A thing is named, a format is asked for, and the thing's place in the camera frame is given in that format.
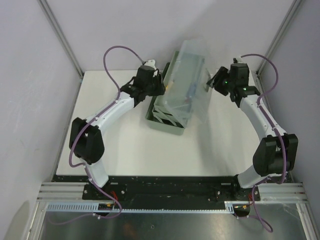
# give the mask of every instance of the transparent plastic box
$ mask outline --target transparent plastic box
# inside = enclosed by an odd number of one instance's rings
[[[168,77],[163,106],[184,128],[207,120],[214,70],[205,41],[185,40]]]

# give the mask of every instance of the white wall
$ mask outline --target white wall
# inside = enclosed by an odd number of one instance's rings
[[[320,1],[307,0],[276,50],[272,61],[279,71],[278,87],[268,100],[275,119],[299,139],[294,177],[303,182],[320,226]],[[274,83],[268,66],[265,89]]]
[[[0,32],[0,239],[12,240],[53,170],[79,79],[36,0],[1,1]]]
[[[158,67],[185,39],[203,36],[217,65],[242,54],[265,54],[293,0],[48,0],[84,70],[102,70],[113,45],[133,48]],[[256,68],[260,60],[248,59]],[[136,69],[139,61],[114,50],[108,66]]]

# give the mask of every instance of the black mounting plate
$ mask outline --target black mounting plate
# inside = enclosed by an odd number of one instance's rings
[[[85,179],[82,199],[109,199]],[[111,196],[114,191],[124,209],[135,210],[224,210],[225,201],[249,201],[251,193],[251,188],[239,189],[232,176],[109,176],[102,189]]]

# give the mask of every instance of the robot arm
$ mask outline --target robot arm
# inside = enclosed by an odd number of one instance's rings
[[[135,77],[120,88],[119,99],[105,113],[97,117],[113,101],[86,119],[76,118],[73,120],[69,140],[70,148],[82,128],[95,118],[95,121],[80,136],[75,146],[74,154],[85,164],[93,181],[100,188],[109,180],[109,176],[101,161],[101,157],[105,152],[103,135],[108,127],[123,114],[145,100],[146,96],[159,96],[164,93],[165,86],[162,75],[156,69],[155,61],[149,60],[139,67]]]
[[[207,83],[224,96],[230,94],[231,101],[246,114],[259,137],[260,144],[253,155],[253,165],[237,175],[237,181],[244,189],[251,188],[266,177],[280,176],[284,167],[282,151],[286,153],[286,171],[292,170],[298,147],[296,135],[287,134],[262,101],[257,104],[260,93],[255,86],[249,86],[249,74],[248,65],[241,58],[234,59],[230,70],[222,66]],[[275,129],[282,137],[285,149],[282,149]]]

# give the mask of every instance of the white table surface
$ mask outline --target white table surface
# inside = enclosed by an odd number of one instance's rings
[[[113,70],[120,86],[136,70]],[[252,76],[250,84],[254,85]],[[86,71],[71,121],[84,119],[116,95],[116,87],[104,71]],[[185,129],[177,136],[149,128],[145,116],[151,101],[147,97],[123,115],[103,136],[104,168],[109,175],[130,176],[233,176],[252,165],[258,136],[246,115],[229,96],[212,91],[208,120]],[[82,166],[71,168],[69,127],[57,175],[85,175]],[[73,155],[73,163],[79,160]]]

